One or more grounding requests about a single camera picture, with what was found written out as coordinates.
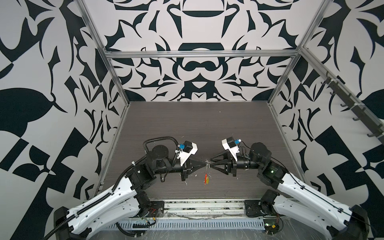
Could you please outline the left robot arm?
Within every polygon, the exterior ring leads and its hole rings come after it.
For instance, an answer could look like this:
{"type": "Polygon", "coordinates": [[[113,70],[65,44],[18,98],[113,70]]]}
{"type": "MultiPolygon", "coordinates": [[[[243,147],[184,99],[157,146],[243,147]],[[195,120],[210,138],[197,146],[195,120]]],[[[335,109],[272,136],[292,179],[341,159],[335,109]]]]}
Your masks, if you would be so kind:
{"type": "Polygon", "coordinates": [[[54,213],[54,229],[44,236],[58,240],[89,240],[104,228],[121,220],[145,217],[151,208],[146,189],[157,176],[164,181],[167,174],[180,174],[182,181],[204,163],[190,157],[198,151],[195,143],[186,141],[177,145],[173,160],[164,145],[157,145],[131,166],[125,169],[115,184],[96,197],[68,209],[61,207],[54,213]]]}

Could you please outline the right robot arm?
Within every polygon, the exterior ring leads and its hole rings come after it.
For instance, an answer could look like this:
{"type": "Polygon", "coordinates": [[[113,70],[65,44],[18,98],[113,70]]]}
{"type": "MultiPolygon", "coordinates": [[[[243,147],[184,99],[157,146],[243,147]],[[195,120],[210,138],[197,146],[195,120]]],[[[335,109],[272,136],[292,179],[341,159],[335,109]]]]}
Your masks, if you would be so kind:
{"type": "Polygon", "coordinates": [[[273,160],[262,143],[254,143],[247,155],[240,155],[239,141],[210,160],[210,167],[226,175],[238,170],[258,170],[257,177],[270,189],[260,200],[267,215],[284,215],[322,234],[329,240],[366,240],[370,232],[368,213],[359,205],[352,207],[318,192],[273,160]]]}

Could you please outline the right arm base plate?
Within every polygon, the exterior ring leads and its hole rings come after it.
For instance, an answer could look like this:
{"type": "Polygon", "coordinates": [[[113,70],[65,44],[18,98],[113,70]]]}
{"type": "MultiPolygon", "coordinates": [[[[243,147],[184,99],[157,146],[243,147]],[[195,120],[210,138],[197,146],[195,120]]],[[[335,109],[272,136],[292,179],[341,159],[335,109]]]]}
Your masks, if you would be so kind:
{"type": "Polygon", "coordinates": [[[245,213],[248,218],[264,217],[269,215],[262,209],[260,200],[245,200],[245,213]]]}

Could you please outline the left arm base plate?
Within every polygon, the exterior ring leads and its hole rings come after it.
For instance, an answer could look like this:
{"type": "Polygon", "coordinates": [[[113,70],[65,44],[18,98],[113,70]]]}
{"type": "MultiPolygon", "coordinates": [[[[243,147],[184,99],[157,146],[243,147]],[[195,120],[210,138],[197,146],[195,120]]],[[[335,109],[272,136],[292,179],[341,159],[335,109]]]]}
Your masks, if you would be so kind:
{"type": "Polygon", "coordinates": [[[164,201],[150,201],[148,203],[139,204],[139,212],[136,217],[158,217],[164,212],[164,201]]]}

